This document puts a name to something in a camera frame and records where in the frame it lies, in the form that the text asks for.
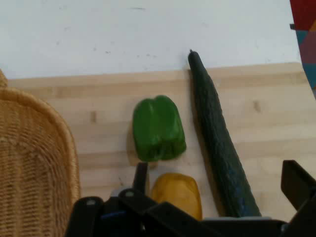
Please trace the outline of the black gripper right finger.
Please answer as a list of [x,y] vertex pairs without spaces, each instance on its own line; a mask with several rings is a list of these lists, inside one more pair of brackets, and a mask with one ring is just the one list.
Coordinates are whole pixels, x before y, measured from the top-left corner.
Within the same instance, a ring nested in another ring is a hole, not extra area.
[[294,160],[282,163],[281,190],[296,214],[282,230],[283,237],[316,235],[316,180]]

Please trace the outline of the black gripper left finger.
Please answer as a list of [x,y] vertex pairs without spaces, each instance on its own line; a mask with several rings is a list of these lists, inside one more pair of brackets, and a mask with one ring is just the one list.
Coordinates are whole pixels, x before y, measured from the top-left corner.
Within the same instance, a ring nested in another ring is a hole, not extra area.
[[79,199],[65,232],[67,237],[215,237],[217,232],[174,205],[146,195],[149,168],[137,165],[131,188],[103,201]]

